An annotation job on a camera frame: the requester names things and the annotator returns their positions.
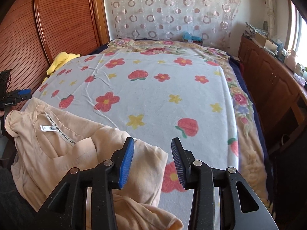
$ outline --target wooden headboard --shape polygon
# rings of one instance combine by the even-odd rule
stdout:
[[[103,0],[16,0],[0,24],[0,70],[12,69],[8,91],[34,92],[59,52],[87,55],[109,40]]]

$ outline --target strawberry print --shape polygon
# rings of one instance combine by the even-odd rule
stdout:
[[[176,60],[174,60],[175,63],[181,65],[181,66],[185,66],[185,65],[192,65],[192,61],[189,59],[183,59],[181,57],[177,58]]]
[[[196,75],[195,76],[195,80],[200,82],[200,83],[202,83],[202,84],[206,84],[206,83],[209,82],[209,80],[207,80],[205,76],[198,76],[198,75]]]
[[[183,138],[187,138],[187,136],[195,136],[198,132],[197,121],[191,118],[180,119],[175,128],[182,131]]]
[[[105,64],[104,66],[107,68],[113,68],[117,65],[123,65],[123,64],[125,64],[124,59],[120,58],[117,60],[110,60],[109,63]]]
[[[48,83],[42,85],[41,88],[38,91],[42,92],[47,86],[48,86]]]
[[[55,90],[55,91],[51,94],[51,98],[55,97],[58,93],[59,93],[59,90]]]
[[[130,81],[135,81],[137,79],[145,80],[147,76],[148,76],[148,73],[146,71],[136,70],[128,75],[128,79],[130,79]]]
[[[155,79],[157,79],[159,82],[164,82],[165,80],[169,80],[170,79],[170,76],[168,74],[161,74],[161,73],[158,73],[157,76],[154,76]]]
[[[110,53],[105,53],[104,55],[105,56],[111,56],[111,55],[114,55],[115,53],[113,53],[113,52],[110,52]]]
[[[80,70],[81,70],[81,71],[84,71],[84,70],[88,69],[88,67],[89,67],[89,66],[84,66],[84,67],[82,67]]]
[[[104,96],[96,98],[97,104],[94,106],[95,110],[101,110],[102,112],[108,112],[111,109],[112,104],[118,103],[120,98],[113,96],[113,92],[107,92]]]
[[[61,102],[59,103],[59,108],[60,109],[66,109],[74,100],[74,96],[73,95],[69,95],[66,98],[62,98]]]
[[[92,55],[92,56],[86,58],[86,59],[84,60],[84,62],[89,61],[89,60],[93,60],[95,57],[96,57],[96,55]]]
[[[207,64],[212,65],[212,66],[219,66],[219,64],[213,62],[213,61],[206,61]]]
[[[89,77],[86,78],[86,80],[84,81],[85,83],[89,83],[89,82],[92,82],[94,81],[96,78],[95,78],[95,75],[91,75]]]
[[[62,75],[62,74],[65,73],[65,72],[66,72],[66,69],[63,69],[62,71],[60,71],[60,72],[57,74],[57,76]]]
[[[170,193],[173,190],[178,190],[179,192],[186,191],[179,182],[175,163],[171,162],[165,166],[161,191]]]
[[[236,155],[239,156],[239,145],[236,138],[231,138],[228,140],[228,145],[230,145],[231,151]]]

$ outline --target rose print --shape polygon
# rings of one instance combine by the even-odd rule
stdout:
[[[247,105],[248,100],[243,94],[235,94],[233,96],[234,100],[240,105]]]

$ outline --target white wall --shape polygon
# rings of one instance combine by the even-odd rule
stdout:
[[[255,27],[263,28],[265,20],[265,0],[241,0],[239,12],[232,22],[229,53],[237,56],[240,47],[241,36],[245,31],[245,22]]]
[[[276,0],[275,24],[276,36],[285,44],[289,23],[288,0]]]

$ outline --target window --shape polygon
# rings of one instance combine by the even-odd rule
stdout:
[[[287,50],[296,51],[296,62],[307,67],[307,24],[291,2],[291,32]]]
[[[301,15],[299,17],[299,33],[295,48],[297,52],[296,61],[302,66],[307,67],[307,24]]]

